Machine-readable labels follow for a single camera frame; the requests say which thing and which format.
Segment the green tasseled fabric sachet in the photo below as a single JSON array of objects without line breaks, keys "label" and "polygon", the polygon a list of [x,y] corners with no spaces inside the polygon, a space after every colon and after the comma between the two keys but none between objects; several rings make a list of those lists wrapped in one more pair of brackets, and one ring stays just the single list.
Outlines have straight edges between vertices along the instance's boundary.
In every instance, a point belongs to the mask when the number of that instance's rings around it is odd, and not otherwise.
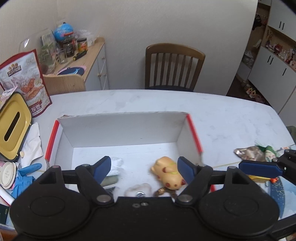
[{"label": "green tasseled fabric sachet", "polygon": [[271,162],[273,159],[279,157],[278,152],[275,151],[272,146],[261,146],[258,143],[256,143],[255,146],[258,147],[260,151],[263,153],[264,160],[266,162]]}]

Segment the olive green soap bar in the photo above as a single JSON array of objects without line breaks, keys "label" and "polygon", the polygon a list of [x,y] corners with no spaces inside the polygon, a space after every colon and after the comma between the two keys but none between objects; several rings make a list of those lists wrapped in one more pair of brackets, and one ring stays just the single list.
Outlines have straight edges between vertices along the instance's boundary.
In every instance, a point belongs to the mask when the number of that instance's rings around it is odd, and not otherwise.
[{"label": "olive green soap bar", "polygon": [[102,187],[105,187],[105,186],[116,184],[117,182],[118,182],[118,175],[106,176],[100,185]]}]

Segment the yellow small carton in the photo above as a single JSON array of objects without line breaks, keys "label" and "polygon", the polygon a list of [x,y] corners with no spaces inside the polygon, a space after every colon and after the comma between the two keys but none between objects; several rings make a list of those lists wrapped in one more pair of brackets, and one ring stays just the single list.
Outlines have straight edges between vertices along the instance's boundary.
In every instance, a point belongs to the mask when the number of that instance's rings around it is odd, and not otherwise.
[{"label": "yellow small carton", "polygon": [[266,177],[260,177],[260,176],[254,176],[254,175],[248,175],[248,177],[256,183],[265,183],[270,181],[270,178],[266,178]]}]

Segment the yellow pig toy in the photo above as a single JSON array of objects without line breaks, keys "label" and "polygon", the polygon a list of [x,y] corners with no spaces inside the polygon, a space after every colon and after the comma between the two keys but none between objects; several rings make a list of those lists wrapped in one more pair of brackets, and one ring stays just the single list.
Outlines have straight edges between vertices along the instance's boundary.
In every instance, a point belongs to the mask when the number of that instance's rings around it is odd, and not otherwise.
[{"label": "yellow pig toy", "polygon": [[179,190],[186,181],[178,171],[177,163],[169,157],[161,157],[151,167],[158,180],[170,190]]}]

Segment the silver foil snack packet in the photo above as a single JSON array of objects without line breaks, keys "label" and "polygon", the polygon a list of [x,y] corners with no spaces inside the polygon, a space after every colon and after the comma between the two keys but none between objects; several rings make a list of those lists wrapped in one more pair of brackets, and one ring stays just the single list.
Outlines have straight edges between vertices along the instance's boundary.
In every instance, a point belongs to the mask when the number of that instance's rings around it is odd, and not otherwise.
[{"label": "silver foil snack packet", "polygon": [[265,161],[265,154],[257,146],[251,146],[247,148],[237,148],[234,150],[234,154],[242,160],[249,161]]}]

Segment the red and white cardboard box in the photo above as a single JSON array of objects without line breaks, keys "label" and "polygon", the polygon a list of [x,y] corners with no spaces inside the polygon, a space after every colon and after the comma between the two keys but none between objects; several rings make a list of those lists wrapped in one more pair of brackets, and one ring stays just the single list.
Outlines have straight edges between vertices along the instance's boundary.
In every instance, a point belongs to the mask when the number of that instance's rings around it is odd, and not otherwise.
[{"label": "red and white cardboard box", "polygon": [[45,159],[49,165],[73,170],[93,165],[104,156],[123,159],[115,184],[123,196],[137,187],[151,195],[162,184],[151,167],[157,159],[180,156],[203,165],[203,150],[193,120],[183,112],[102,113],[58,118],[53,126]]}]

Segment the white crumpled tissue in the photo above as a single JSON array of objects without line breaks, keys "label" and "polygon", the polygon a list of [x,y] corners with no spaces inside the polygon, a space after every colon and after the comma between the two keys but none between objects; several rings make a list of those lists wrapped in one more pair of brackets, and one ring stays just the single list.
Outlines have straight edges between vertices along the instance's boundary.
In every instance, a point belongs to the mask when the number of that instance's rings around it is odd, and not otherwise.
[{"label": "white crumpled tissue", "polygon": [[30,126],[27,137],[25,138],[23,147],[20,151],[20,160],[22,168],[30,166],[32,161],[43,156],[41,147],[39,124],[34,123]]}]

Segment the blue rubber glove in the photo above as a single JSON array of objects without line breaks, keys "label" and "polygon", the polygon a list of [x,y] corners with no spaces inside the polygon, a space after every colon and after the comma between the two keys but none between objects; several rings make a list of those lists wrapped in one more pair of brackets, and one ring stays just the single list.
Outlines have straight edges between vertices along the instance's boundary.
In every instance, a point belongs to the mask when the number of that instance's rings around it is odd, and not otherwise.
[{"label": "blue rubber glove", "polygon": [[35,181],[35,178],[29,174],[38,171],[41,167],[41,163],[35,163],[17,171],[15,185],[11,193],[14,199],[19,197]]}]

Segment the white shelving cabinet unit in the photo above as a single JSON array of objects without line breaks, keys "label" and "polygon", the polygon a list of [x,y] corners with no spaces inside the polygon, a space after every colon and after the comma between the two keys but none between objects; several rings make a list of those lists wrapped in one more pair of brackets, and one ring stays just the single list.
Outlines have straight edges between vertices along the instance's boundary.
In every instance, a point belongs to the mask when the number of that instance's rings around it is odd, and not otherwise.
[{"label": "white shelving cabinet unit", "polygon": [[250,98],[295,126],[295,13],[283,1],[258,1],[236,77]]}]

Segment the blue round mouse pad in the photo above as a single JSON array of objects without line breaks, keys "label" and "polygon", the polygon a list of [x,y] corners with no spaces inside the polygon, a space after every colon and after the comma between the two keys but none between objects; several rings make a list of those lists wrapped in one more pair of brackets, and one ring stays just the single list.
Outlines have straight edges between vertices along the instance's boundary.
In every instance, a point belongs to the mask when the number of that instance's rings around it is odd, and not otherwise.
[{"label": "blue round mouse pad", "polygon": [[83,75],[85,72],[84,68],[82,67],[70,67],[66,68],[58,73],[58,75],[69,75],[69,74],[77,74],[77,75]]}]

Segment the brown wooden chair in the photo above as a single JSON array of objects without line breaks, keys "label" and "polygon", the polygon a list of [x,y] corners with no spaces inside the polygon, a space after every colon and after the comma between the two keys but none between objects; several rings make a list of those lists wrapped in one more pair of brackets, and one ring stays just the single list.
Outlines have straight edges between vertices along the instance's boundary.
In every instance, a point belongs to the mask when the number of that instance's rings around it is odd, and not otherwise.
[{"label": "brown wooden chair", "polygon": [[158,43],[145,50],[145,89],[193,92],[206,55],[192,47]]}]

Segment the black yellow screwdriver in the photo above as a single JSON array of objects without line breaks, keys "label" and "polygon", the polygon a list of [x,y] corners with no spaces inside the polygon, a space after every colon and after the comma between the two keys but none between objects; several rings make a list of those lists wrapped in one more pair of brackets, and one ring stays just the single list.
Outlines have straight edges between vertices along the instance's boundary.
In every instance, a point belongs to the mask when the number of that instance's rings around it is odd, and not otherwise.
[{"label": "black yellow screwdriver", "polygon": [[87,54],[87,50],[82,50],[81,52],[78,52],[74,57],[73,57],[73,61],[76,61],[80,58],[82,58],[83,56],[85,56]]}]

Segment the snack bag with red print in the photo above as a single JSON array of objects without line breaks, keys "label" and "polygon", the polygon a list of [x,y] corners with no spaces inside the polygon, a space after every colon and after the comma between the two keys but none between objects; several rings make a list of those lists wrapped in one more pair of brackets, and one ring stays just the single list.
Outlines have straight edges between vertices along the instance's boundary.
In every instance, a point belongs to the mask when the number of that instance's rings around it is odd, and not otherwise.
[{"label": "snack bag with red print", "polygon": [[1,63],[1,87],[3,90],[15,87],[34,118],[52,104],[35,49],[18,53]]}]

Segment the orange labelled jar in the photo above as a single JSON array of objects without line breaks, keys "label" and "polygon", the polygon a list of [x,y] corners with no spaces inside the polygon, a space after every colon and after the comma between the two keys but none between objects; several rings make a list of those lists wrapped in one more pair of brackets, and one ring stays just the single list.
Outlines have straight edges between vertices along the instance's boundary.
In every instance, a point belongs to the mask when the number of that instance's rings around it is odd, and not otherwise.
[{"label": "orange labelled jar", "polygon": [[87,38],[77,39],[77,47],[78,47],[78,52],[87,51],[88,50]]}]

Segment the dark glass jar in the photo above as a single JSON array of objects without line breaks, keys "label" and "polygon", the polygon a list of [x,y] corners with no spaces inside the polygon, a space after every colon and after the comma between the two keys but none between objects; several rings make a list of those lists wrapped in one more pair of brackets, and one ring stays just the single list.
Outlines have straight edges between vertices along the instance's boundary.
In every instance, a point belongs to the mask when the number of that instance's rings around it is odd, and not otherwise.
[{"label": "dark glass jar", "polygon": [[74,56],[74,46],[72,40],[64,40],[63,41],[63,47],[66,50],[67,57],[73,57]]}]

